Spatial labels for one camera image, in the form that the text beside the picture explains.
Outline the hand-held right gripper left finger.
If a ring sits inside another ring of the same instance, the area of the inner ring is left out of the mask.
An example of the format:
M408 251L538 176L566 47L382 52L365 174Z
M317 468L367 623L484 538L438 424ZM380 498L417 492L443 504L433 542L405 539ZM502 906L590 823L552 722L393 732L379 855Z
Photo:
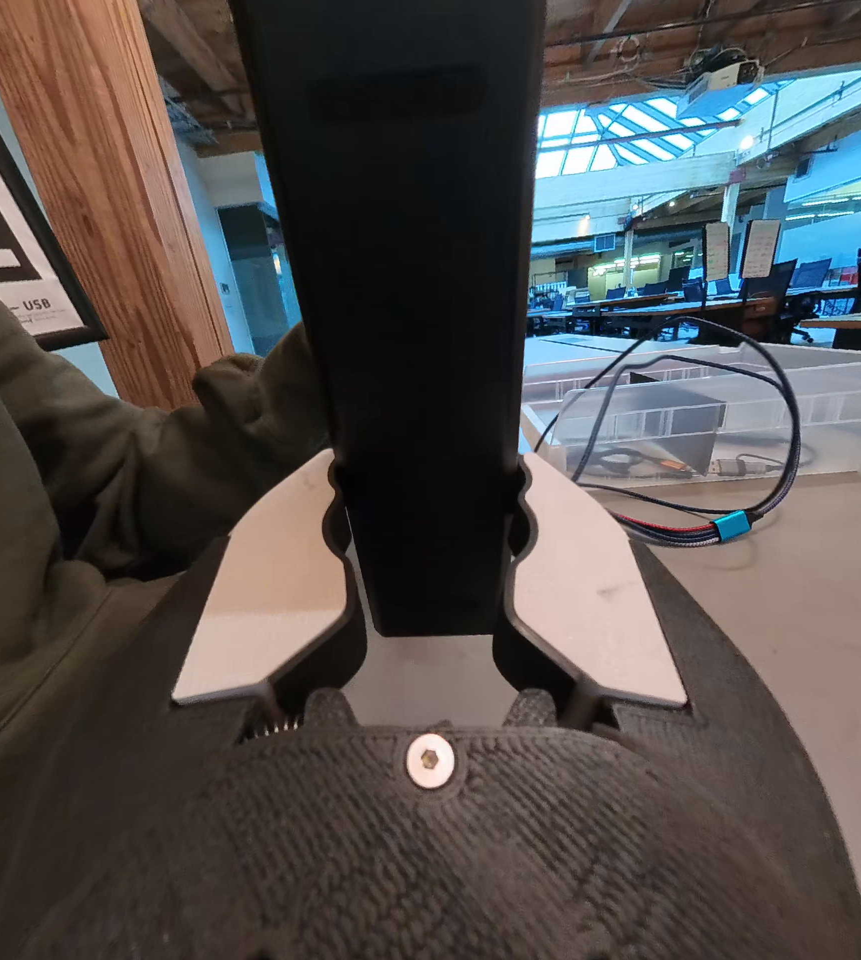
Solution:
M256 697L302 706L366 654L350 529L327 448L235 523L173 686L180 706Z

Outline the person's olive sweatshirt torso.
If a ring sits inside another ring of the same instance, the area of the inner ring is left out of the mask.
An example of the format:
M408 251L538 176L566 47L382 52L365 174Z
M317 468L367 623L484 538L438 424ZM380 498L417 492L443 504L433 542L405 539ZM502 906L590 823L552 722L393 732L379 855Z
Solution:
M154 598L133 576L187 565L166 508L200 413L112 398L0 301L0 875L45 728Z

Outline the grey metal divider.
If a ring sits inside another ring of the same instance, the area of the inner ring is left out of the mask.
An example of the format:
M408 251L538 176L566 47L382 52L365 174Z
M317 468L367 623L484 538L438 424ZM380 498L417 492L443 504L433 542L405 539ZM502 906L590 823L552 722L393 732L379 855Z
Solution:
M644 411L644 437L682 463L695 476L707 476L719 429L725 421L726 403L705 392L631 372Z

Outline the person's left forearm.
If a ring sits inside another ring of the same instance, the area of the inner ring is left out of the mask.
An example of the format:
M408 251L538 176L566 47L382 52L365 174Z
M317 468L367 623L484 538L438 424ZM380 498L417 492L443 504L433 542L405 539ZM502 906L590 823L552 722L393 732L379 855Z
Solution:
M186 570L264 494L328 447L325 395L300 322L263 358L197 372L172 412L112 398L87 378L61 416L49 480L64 556L108 578Z

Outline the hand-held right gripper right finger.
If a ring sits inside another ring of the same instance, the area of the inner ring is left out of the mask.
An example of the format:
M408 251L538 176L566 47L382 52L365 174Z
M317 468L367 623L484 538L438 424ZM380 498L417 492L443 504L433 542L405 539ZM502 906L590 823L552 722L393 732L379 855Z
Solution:
M546 692L557 723L589 730L618 706L673 714L688 694L629 538L535 453L521 486L493 657L517 691Z

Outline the paper flip chart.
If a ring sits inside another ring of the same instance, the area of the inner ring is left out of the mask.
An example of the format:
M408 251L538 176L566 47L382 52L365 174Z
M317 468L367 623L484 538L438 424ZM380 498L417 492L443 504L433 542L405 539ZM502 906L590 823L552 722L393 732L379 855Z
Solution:
M705 283L726 281L730 267L731 228L726 221L706 222L703 225L702 260Z
M738 269L742 281L762 280L771 275L781 229L781 220L752 219L747 222Z

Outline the clear plastic bin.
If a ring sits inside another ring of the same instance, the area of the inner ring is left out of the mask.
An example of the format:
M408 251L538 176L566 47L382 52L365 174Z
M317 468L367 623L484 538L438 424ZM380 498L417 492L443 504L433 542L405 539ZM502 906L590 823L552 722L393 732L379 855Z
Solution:
M571 476L616 383L580 481L644 489L681 483L776 480L792 438L792 419L772 367L754 349L646 342L584 390L631 341L578 334L528 338L520 406L520 452L536 451ZM861 467L861 351L815 345L767 347L796 396L801 426L800 474L856 472ZM707 476L691 474L645 437L645 411L629 375L679 383L726 403Z

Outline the ceiling projector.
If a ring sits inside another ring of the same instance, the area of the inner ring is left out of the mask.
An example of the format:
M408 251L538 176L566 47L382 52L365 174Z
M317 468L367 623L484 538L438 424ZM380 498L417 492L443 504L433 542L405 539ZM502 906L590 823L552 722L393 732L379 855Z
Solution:
M738 48L713 48L693 66L682 100L688 104L741 99L760 84L764 67L756 57Z

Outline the skylight window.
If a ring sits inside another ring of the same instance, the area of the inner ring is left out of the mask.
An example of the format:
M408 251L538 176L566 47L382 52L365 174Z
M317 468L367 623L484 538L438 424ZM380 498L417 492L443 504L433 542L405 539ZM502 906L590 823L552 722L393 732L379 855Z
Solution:
M694 156L698 147L739 126L781 83L752 87L717 111L681 118L681 96L637 102L561 105L543 110L536 128L535 177L605 172Z

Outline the wooden pillar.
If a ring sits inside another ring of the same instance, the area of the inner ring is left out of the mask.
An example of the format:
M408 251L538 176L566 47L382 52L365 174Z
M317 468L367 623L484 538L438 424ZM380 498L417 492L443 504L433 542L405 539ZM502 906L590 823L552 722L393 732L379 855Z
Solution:
M138 3L0 1L0 99L118 394L195 403L233 346Z

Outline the black USB hub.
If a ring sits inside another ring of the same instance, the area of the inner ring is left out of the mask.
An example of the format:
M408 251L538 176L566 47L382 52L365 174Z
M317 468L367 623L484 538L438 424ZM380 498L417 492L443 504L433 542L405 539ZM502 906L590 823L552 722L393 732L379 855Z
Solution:
M229 5L376 630L492 634L546 3Z

